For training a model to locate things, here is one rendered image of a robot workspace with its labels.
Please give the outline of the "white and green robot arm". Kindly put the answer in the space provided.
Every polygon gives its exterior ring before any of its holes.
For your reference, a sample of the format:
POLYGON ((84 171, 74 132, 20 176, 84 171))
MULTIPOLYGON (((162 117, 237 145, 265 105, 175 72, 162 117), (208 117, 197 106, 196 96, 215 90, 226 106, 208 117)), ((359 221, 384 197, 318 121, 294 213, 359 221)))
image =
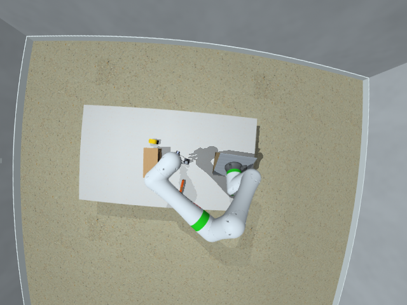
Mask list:
POLYGON ((256 169, 247 169, 247 165, 242 166, 239 162, 227 163, 224 167, 227 192, 235 197, 227 211, 215 219, 169 181, 169 177, 181 167, 181 164, 184 163, 180 155, 167 152, 145 175, 145 185, 174 208, 205 240, 215 242, 241 236, 245 230, 252 198, 261 182, 261 174, 256 169))

